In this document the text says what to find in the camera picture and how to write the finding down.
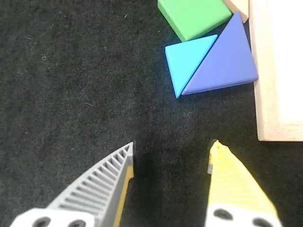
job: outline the wooden frame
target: wooden frame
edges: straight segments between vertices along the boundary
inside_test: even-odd
[[[258,139],[303,141],[303,44],[295,37],[302,36],[287,32],[295,25],[294,32],[301,32],[301,13],[296,11],[303,4],[281,2],[283,9],[277,0],[250,0],[250,42],[259,75],[254,84]]]

